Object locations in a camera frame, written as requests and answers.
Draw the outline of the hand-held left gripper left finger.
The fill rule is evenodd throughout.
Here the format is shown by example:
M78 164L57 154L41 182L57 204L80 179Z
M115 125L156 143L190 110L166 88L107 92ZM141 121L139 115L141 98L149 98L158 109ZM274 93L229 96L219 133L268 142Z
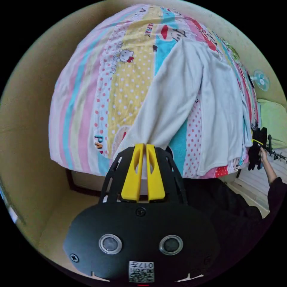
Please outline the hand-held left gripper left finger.
M141 190L141 175L143 165L144 144L136 144L129 168L127 171L126 179L121 191L121 197L124 201L138 202Z

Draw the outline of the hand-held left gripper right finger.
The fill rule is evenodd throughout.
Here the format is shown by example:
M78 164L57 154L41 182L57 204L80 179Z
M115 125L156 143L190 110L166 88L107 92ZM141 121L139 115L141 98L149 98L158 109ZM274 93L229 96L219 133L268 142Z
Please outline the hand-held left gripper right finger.
M146 145L146 164L148 201L162 201L165 198L165 190L154 145Z

